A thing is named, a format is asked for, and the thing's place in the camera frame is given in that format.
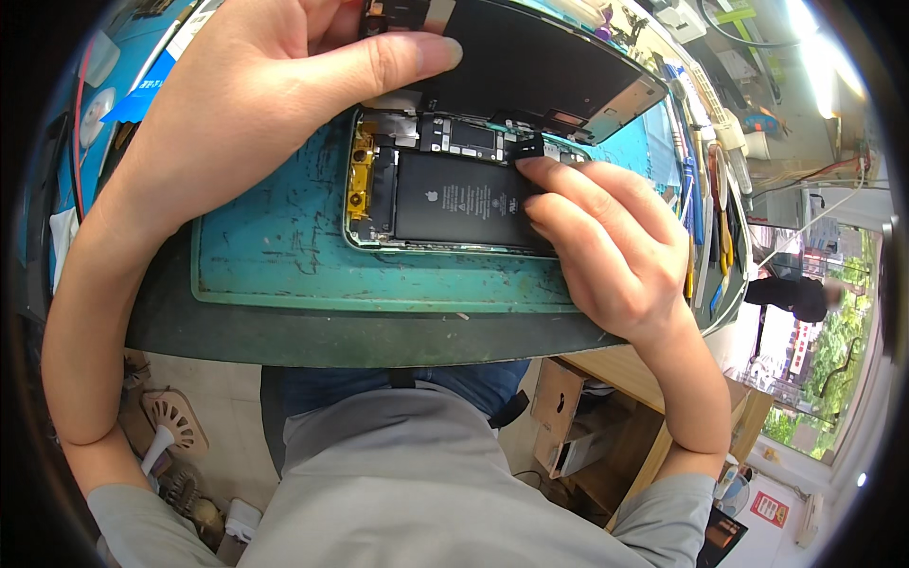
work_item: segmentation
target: phone battery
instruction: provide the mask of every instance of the phone battery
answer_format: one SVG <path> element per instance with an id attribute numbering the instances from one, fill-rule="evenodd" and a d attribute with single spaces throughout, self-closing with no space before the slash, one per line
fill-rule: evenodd
<path id="1" fill-rule="evenodd" d="M 402 152 L 397 182 L 398 240 L 552 250 L 524 213 L 539 189 L 512 166 Z"/>

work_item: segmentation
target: disassembled iphone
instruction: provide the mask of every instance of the disassembled iphone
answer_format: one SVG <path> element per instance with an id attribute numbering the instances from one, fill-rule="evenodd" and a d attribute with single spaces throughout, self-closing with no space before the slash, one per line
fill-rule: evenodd
<path id="1" fill-rule="evenodd" d="M 351 144 L 344 233 L 371 252 L 553 256 L 522 207 L 514 160 L 590 159 L 666 86 L 609 44 L 508 0 L 366 0 L 361 36 L 460 42 L 456 69 L 366 101 Z"/>

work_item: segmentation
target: person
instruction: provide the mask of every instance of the person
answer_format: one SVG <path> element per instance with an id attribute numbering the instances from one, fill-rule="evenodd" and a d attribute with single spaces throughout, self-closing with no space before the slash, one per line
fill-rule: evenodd
<path id="1" fill-rule="evenodd" d="M 45 398 L 123 566 L 220 565 L 150 491 L 116 421 L 125 329 L 156 250 L 346 108 L 461 59 L 454 40 L 428 33 L 350 43 L 359 10 L 340 0 L 226 2 L 161 87 L 66 258 L 45 330 Z M 654 483 L 606 533 L 512 477 L 487 422 L 492 406 L 431 376 L 420 380 L 427 388 L 377 385 L 286 421 L 283 479 L 242 565 L 694 565 L 731 411 L 681 294 L 687 233 L 643 178 L 619 167 L 547 158 L 517 167 L 546 190 L 526 212 L 554 245 L 575 304 L 626 338 L 659 381 L 674 443 Z"/>
<path id="2" fill-rule="evenodd" d="M 827 312 L 840 309 L 845 299 L 845 288 L 842 283 L 820 280 L 802 276 L 798 280 L 786 280 L 778 276 L 768 276 L 748 283 L 744 300 L 749 304 L 775 305 L 781 310 L 792 312 L 800 322 L 817 324 L 827 316 Z"/>

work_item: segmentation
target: floor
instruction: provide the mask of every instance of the floor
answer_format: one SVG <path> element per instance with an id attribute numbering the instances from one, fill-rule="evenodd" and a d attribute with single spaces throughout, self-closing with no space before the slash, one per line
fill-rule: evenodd
<path id="1" fill-rule="evenodd" d="M 743 331 L 730 325 L 711 334 L 706 342 L 714 358 L 729 366 L 730 357 L 741 356 L 735 346 Z M 230 501 L 239 497 L 264 511 L 278 485 L 278 476 L 265 444 L 259 405 L 260 367 L 146 354 L 151 372 L 147 388 L 182 391 L 202 425 L 209 442 L 208 454 L 187 459 L 202 474 L 203 493 Z M 521 381 L 533 399 L 541 360 L 534 360 Z M 533 456 L 537 424 L 524 412 L 499 433 L 512 473 L 542 472 Z M 522 480 L 535 483 L 533 475 Z"/>

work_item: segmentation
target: red sign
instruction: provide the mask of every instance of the red sign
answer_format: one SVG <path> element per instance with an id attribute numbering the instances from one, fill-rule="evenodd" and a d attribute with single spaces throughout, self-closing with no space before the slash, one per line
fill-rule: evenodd
<path id="1" fill-rule="evenodd" d="M 751 512 L 782 529 L 786 524 L 786 517 L 789 516 L 789 505 L 784 505 L 767 493 L 759 491 L 751 505 Z"/>

